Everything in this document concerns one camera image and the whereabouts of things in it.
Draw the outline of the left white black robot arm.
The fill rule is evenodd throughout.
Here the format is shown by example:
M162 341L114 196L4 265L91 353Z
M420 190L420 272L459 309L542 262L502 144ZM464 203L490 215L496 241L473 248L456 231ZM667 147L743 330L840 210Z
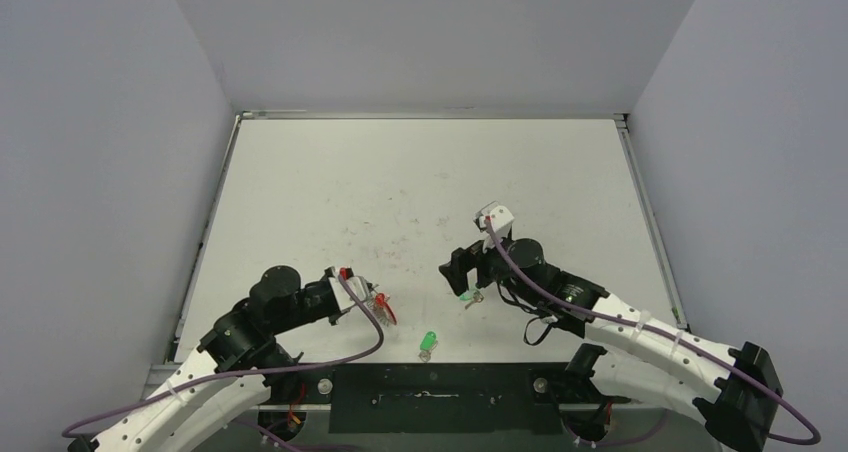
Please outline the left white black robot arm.
M219 317L178 369L137 404L114 411L118 422L95 435L62 435L71 451L191 451L231 420L268 399L290 400L301 373L317 369L278 344L288 332L354 308L374 327L375 284L349 268L330 267L302 284L292 267L265 271L247 298Z

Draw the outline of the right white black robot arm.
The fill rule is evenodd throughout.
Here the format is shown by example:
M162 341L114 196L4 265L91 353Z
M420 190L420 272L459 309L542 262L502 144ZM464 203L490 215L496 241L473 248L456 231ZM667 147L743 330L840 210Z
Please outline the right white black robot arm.
M583 339L565 374L575 399L600 393L649 403L696 420L731 450L763 450L783 389L759 345L733 347L664 323L548 263L530 238L479 240L455 249L438 270L457 296L493 285L505 302Z

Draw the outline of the silver keyring with red grip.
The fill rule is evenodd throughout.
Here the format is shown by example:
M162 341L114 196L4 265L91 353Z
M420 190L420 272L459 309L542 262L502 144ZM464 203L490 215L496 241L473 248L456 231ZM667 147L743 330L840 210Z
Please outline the silver keyring with red grip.
M397 316L390 304L390 296L379 289L378 284L368 284L369 286L369 308L374 316L383 325L396 326Z

